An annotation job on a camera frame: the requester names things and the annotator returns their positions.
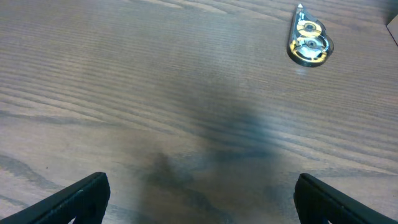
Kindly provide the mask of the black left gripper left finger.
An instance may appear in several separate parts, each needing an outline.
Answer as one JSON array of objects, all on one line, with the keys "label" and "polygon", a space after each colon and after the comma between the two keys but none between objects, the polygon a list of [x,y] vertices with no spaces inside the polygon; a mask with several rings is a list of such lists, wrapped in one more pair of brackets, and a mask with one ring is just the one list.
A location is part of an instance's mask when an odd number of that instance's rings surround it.
[{"label": "black left gripper left finger", "polygon": [[95,172],[36,204],[1,220],[2,224],[101,224],[110,199],[104,172]]}]

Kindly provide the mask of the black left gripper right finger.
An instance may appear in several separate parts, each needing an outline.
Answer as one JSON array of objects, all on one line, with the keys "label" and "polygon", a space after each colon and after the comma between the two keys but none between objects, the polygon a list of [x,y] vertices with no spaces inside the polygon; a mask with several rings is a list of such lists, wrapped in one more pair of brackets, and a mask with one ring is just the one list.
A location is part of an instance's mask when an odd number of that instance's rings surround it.
[{"label": "black left gripper right finger", "polygon": [[397,224],[308,173],[299,175],[294,203],[301,224]]}]

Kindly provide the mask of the yellow black correction tape dispenser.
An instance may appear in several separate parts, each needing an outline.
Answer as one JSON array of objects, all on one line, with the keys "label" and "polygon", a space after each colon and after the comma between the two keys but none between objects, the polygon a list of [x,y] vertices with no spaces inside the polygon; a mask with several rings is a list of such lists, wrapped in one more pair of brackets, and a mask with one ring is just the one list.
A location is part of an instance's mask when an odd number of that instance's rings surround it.
[{"label": "yellow black correction tape dispenser", "polygon": [[334,51],[334,43],[326,34],[326,27],[298,4],[290,26],[287,53],[304,67],[323,65]]}]

